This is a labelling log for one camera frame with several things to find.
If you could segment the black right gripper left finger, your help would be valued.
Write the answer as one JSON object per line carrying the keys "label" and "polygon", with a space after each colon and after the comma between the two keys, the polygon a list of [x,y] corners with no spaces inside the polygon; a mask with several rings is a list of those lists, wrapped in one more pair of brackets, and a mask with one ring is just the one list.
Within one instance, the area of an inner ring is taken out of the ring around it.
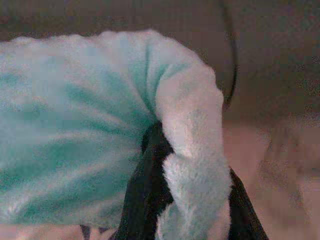
{"label": "black right gripper left finger", "polygon": [[174,151],[160,121],[145,132],[141,151],[142,159],[127,184],[116,240],[156,240],[157,217],[173,202],[163,163]]}

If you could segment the teal dotted plush pillow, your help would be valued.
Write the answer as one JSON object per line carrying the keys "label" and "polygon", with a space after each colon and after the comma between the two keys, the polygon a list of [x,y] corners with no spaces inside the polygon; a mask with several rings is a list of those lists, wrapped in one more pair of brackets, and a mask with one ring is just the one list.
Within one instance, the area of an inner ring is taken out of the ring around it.
{"label": "teal dotted plush pillow", "polygon": [[173,201],[155,240],[225,240],[223,101],[213,69],[155,31],[0,42],[0,224],[116,229],[160,123]]}

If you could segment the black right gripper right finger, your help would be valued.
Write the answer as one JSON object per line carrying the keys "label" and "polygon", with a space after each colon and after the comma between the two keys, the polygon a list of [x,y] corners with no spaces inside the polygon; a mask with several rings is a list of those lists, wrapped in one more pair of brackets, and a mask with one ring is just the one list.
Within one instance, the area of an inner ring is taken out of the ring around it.
{"label": "black right gripper right finger", "polygon": [[231,224],[228,240],[269,240],[258,219],[241,179],[230,169],[229,196]]}

